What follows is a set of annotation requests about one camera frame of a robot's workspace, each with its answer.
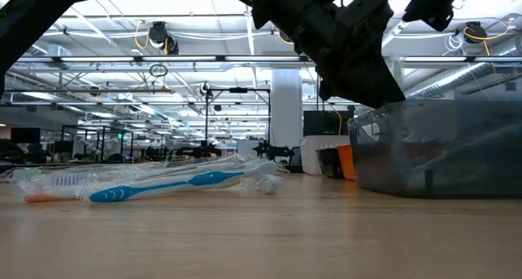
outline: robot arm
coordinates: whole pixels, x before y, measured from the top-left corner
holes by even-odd
[[[269,20],[316,63],[320,97],[379,108],[405,99],[382,56],[383,32],[393,16],[388,0],[240,0],[252,7],[257,29]],[[423,20],[437,31],[453,18],[453,0],[412,0],[404,21]]]

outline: ceiling light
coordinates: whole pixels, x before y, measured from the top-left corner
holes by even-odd
[[[146,112],[147,114],[149,115],[155,115],[156,114],[156,111],[154,111],[153,108],[147,106],[146,104],[141,104],[139,106],[137,106],[138,109]]]
[[[142,53],[142,52],[141,52],[140,50],[138,50],[138,49],[132,49],[132,50],[130,50],[130,51],[135,52],[135,53],[138,53],[139,55],[144,55],[144,53]]]
[[[56,103],[59,105],[97,105],[98,103]]]
[[[111,113],[92,113],[95,116],[98,117],[106,117],[106,118],[114,118],[116,116],[112,115]]]
[[[259,118],[269,117],[268,115],[209,115],[209,117],[227,117],[227,118]]]
[[[52,58],[49,57],[21,57],[17,61],[17,63],[49,63],[53,62]]]
[[[63,62],[132,62],[133,57],[111,57],[111,56],[92,56],[92,57],[61,57]]]
[[[52,105],[52,103],[49,102],[9,102],[9,104],[12,105]]]
[[[405,57],[405,62],[416,63],[416,62],[463,62],[466,57],[435,57],[435,56],[411,56]]]
[[[168,55],[168,56],[145,56],[142,58],[145,62],[214,62],[215,56],[209,55]]]
[[[493,56],[493,57],[480,57],[475,58],[474,62],[503,62],[503,63],[519,63],[522,61],[522,57],[513,56]]]
[[[40,100],[54,100],[55,97],[41,92],[23,92],[22,95],[32,96]]]
[[[226,61],[232,62],[299,62],[299,55],[227,55]]]
[[[449,84],[457,79],[459,79],[461,76],[479,68],[480,66],[484,65],[485,63],[479,63],[479,64],[473,64],[471,65],[470,67],[468,68],[465,68],[459,72],[456,72],[455,74],[453,75],[450,75],[446,78],[443,78],[443,79],[440,79],[438,82],[434,82],[432,84],[430,84],[429,86],[426,86],[424,88],[421,88],[417,91],[412,91],[410,92],[407,96],[408,97],[411,97],[411,96],[416,96],[416,95],[419,95],[420,93],[424,92],[424,91],[427,91],[429,90],[430,88],[432,87],[442,87],[442,86],[445,86],[446,84]]]
[[[78,113],[84,113],[85,111],[79,109],[79,108],[75,108],[75,107],[70,107],[70,106],[65,106],[65,108],[67,109],[70,109],[71,111],[74,111],[74,112],[78,112]]]

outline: clear plastic bin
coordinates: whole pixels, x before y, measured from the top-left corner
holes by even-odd
[[[350,123],[357,183],[401,197],[522,197],[522,102],[412,100]]]

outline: blue toothbrush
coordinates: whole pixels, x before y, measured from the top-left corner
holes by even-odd
[[[165,189],[165,188],[178,188],[180,186],[192,185],[192,186],[206,186],[221,184],[227,179],[244,175],[245,172],[209,172],[205,174],[195,175],[187,181],[173,182],[168,184],[158,184],[148,187],[132,187],[128,185],[116,186],[113,188],[104,189],[97,193],[91,194],[91,202],[123,202],[133,197],[135,194],[150,192],[153,190]]]

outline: white column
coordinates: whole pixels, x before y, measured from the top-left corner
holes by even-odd
[[[303,137],[302,79],[298,69],[272,70],[271,145],[289,148]]]

